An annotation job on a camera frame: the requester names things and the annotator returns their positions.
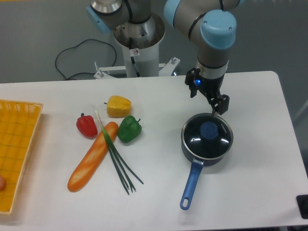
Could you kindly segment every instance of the saucepan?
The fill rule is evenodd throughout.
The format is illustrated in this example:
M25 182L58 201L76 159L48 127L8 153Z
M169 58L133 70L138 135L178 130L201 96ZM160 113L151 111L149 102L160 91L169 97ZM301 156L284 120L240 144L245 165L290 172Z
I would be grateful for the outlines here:
M184 124L181 139L182 151L192 163L180 202L181 209L188 210L203 167L214 165L223 158L232 146L233 132L221 117L200 113Z

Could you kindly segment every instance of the yellow bell pepper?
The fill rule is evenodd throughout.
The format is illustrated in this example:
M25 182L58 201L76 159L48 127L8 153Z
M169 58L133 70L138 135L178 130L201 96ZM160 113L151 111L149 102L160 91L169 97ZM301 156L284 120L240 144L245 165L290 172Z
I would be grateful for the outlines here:
M107 102L107 114L111 118L126 117L130 114L131 101L128 99L113 95Z

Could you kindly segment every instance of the green bell pepper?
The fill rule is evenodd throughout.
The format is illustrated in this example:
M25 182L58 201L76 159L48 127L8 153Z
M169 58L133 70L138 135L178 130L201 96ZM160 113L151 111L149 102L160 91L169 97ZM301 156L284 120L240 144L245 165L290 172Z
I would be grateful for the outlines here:
M131 115L123 119L117 132L117 136L122 142L131 142L140 134L142 127L139 124L139 121L140 119L137 121L136 118Z

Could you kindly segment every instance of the green onion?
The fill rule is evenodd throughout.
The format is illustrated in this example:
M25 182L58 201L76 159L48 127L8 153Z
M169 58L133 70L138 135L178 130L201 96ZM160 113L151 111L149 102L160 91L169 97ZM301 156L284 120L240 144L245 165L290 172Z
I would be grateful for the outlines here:
M106 131L102 121L101 121L101 118L100 118L100 115L98 114L98 111L95 110L95 114L96 114L96 117L97 117L97 120L101 126L101 129L102 129L102 132L103 132L103 135L104 135L104 138L106 140L106 144L107 144L107 147L108 147L108 150L109 150L109 153L110 153L110 156L111 156L111 159L112 159L112 162L114 163L114 166L115 166L115 169L116 169L116 172L121 180L121 183L126 191L126 193L129 195L129 192L128 192L128 189L130 188L131 192L133 192L133 189L134 191L136 191L136 188L135 186L133 185L133 183L131 182L129 176L127 175L125 169L124 169L124 166L132 173L132 175L140 181L141 184L143 184L142 180L133 172L133 170L131 170L131 168L126 164L126 162L124 161L124 159L121 157L120 153L117 151L114 143L112 142L112 140L110 139L110 136L108 134L108 132Z

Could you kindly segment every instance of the label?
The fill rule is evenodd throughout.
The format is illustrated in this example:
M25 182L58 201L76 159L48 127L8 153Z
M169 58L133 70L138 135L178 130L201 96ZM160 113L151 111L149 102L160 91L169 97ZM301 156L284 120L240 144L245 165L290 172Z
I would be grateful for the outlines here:
M139 49L138 48L130 49L129 50L129 55L131 57L140 55Z
M227 133L227 130L225 129L225 127L223 126L223 124L220 124L222 129L225 131L225 133Z

